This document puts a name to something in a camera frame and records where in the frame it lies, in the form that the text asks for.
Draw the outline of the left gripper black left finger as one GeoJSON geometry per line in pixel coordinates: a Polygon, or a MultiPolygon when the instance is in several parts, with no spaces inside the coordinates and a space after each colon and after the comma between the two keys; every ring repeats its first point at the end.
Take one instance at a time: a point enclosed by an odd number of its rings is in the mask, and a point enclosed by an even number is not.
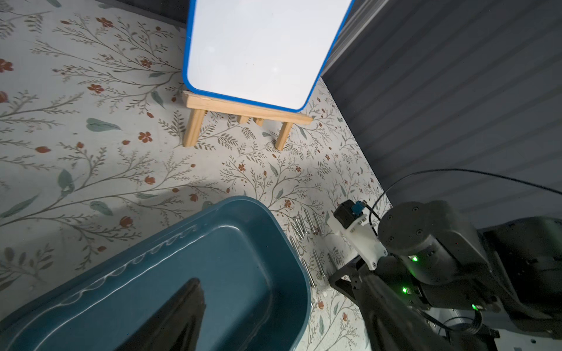
{"type": "Polygon", "coordinates": [[[195,350],[206,304],[201,282],[192,278],[118,350],[195,350]]]}

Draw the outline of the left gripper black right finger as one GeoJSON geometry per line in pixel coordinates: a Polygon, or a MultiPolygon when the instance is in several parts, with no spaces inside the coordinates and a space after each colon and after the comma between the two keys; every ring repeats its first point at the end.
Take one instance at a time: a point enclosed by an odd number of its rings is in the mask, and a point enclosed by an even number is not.
{"type": "Polygon", "coordinates": [[[379,277],[359,277],[357,306],[372,350],[452,350],[379,277]]]}

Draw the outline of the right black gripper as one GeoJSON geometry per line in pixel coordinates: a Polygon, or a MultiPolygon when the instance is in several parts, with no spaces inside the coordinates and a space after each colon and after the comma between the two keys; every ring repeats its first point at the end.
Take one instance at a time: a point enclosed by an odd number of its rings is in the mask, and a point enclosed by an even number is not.
{"type": "Polygon", "coordinates": [[[361,279],[368,276],[382,282],[380,276],[368,268],[364,259],[356,256],[329,277],[329,285],[358,307],[380,307],[381,295],[376,290],[367,287],[366,292],[361,291],[361,279]]]}

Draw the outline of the teal plastic storage tray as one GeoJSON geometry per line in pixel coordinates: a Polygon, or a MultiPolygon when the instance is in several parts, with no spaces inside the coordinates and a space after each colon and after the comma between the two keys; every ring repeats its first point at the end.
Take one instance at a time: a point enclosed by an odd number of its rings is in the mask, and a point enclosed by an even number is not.
{"type": "Polygon", "coordinates": [[[115,350],[185,283],[206,306],[198,350],[295,350],[309,279],[260,202],[231,197],[130,247],[1,322],[3,350],[115,350]]]}

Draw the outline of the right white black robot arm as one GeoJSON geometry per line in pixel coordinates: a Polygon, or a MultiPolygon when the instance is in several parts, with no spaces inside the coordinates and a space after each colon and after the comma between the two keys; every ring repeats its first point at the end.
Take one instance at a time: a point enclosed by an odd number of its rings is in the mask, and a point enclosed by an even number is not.
{"type": "Polygon", "coordinates": [[[410,202],[367,224],[345,201],[332,231],[357,256],[329,278],[356,304],[373,350],[494,350],[502,329],[561,338],[561,221],[478,229],[449,203],[410,202]]]}

